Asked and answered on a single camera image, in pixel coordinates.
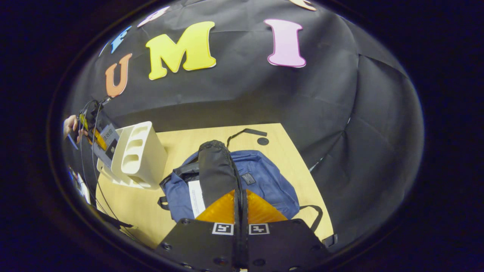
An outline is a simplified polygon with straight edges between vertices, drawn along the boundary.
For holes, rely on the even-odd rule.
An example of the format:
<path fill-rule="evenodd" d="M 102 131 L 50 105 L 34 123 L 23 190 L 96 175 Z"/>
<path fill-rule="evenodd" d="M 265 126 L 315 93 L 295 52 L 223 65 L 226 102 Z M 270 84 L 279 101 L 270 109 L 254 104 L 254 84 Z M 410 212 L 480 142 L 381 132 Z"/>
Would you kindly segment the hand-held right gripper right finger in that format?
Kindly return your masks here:
<path fill-rule="evenodd" d="M 322 219 L 322 209 L 312 224 L 289 220 L 266 200 L 251 191 L 248 198 L 247 271 L 307 272 L 321 265 L 330 253 L 315 231 Z"/>

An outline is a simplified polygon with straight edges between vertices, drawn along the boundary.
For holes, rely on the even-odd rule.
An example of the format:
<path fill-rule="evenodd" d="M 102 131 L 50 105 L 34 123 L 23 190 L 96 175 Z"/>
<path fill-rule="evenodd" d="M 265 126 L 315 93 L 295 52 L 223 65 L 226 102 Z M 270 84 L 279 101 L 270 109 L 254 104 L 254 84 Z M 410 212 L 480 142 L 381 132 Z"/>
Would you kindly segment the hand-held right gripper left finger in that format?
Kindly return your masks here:
<path fill-rule="evenodd" d="M 155 252 L 192 272 L 235 272 L 234 248 L 239 225 L 235 221 L 234 190 L 226 193 L 197 218 L 180 219 Z"/>

